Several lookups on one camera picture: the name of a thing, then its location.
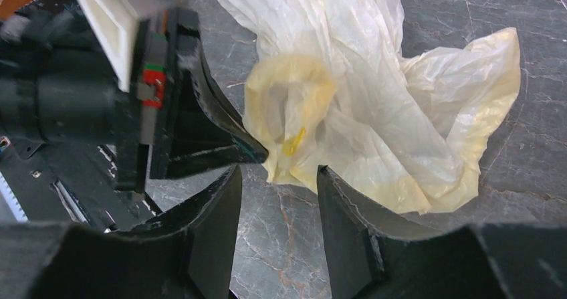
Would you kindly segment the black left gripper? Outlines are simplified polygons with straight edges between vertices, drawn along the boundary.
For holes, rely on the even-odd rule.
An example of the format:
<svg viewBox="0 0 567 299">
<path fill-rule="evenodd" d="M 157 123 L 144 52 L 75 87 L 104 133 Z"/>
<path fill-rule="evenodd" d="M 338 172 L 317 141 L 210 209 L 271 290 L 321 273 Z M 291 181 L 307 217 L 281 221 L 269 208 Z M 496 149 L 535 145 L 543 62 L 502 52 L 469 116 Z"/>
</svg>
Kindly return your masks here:
<svg viewBox="0 0 567 299">
<path fill-rule="evenodd" d="M 121 90 L 102 71 L 101 43 L 82 11 L 35 14 L 35 48 L 43 64 L 36 82 L 35 139 L 113 144 L 114 186 L 135 193 L 144 192 L 153 140 L 151 179 L 263 163 L 267 149 L 245 130 L 210 73 L 197 12 L 171 9 L 167 19 L 157 13 L 134 30 L 130 89 Z M 56 70 L 62 78 L 49 85 L 46 73 Z"/>
</svg>

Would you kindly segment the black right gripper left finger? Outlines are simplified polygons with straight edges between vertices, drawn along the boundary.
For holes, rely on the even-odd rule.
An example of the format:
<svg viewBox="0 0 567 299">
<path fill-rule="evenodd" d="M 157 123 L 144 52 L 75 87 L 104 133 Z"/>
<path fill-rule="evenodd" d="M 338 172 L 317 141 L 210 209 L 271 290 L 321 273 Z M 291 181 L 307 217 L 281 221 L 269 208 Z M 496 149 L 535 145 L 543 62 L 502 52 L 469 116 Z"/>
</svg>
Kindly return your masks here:
<svg viewBox="0 0 567 299">
<path fill-rule="evenodd" d="M 128 231 L 71 222 L 1 226 L 2 298 L 231 298 L 242 175 L 229 167 Z"/>
</svg>

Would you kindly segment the cream plastic trash bag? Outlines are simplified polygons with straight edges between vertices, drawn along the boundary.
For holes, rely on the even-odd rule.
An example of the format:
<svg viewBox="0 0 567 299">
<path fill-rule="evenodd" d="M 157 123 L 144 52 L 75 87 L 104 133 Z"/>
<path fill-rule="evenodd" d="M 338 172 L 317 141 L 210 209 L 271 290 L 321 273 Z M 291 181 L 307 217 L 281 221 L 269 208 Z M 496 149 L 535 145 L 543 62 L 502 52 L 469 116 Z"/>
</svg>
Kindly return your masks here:
<svg viewBox="0 0 567 299">
<path fill-rule="evenodd" d="M 218 0 L 257 36 L 243 124 L 269 182 L 317 191 L 331 167 L 396 213 L 477 197 L 479 160 L 520 91 L 508 27 L 404 58 L 401 0 Z"/>
</svg>

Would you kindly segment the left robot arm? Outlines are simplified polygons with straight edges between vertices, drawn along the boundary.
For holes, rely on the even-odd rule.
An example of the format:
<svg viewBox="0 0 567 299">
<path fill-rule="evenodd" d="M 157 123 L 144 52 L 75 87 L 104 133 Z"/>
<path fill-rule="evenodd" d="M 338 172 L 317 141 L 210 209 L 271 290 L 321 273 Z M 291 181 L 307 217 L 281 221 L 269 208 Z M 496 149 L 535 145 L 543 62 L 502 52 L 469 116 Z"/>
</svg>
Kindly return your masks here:
<svg viewBox="0 0 567 299">
<path fill-rule="evenodd" d="M 210 73 L 199 15 L 177 7 L 142 22 L 118 76 L 77 0 L 34 0 L 1 22 L 1 134 L 116 148 L 114 188 L 181 179 L 268 152 Z"/>
</svg>

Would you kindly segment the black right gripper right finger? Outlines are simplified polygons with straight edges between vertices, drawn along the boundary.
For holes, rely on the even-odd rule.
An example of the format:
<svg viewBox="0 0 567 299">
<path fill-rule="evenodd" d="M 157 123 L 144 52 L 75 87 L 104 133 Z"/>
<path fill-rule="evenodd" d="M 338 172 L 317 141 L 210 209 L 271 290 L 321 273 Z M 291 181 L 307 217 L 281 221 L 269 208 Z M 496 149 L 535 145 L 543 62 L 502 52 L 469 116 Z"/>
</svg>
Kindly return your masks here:
<svg viewBox="0 0 567 299">
<path fill-rule="evenodd" d="M 318 168 L 334 298 L 565 298 L 566 226 L 410 221 Z"/>
</svg>

